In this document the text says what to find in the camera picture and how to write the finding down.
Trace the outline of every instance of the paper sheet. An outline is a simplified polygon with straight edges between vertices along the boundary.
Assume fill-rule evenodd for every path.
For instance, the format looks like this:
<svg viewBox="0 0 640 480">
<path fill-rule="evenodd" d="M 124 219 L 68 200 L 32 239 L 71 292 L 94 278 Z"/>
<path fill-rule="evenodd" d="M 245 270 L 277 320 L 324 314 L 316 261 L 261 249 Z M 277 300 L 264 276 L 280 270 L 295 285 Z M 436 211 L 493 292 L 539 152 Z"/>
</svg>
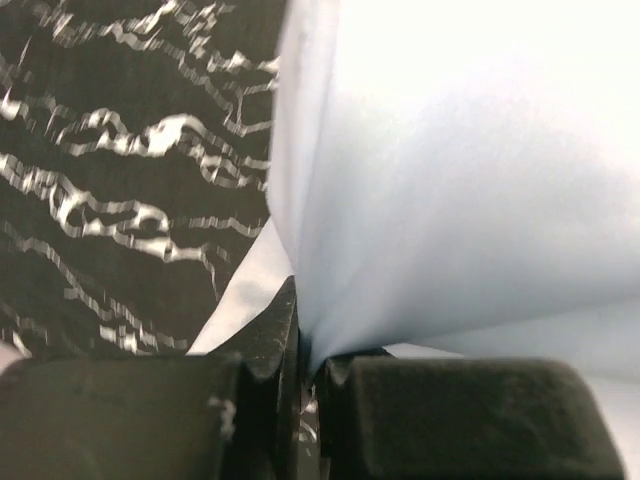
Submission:
<svg viewBox="0 0 640 480">
<path fill-rule="evenodd" d="M 400 342 L 546 355 L 638 425 L 638 13 L 292 2 L 268 195 L 311 372 Z"/>
</svg>

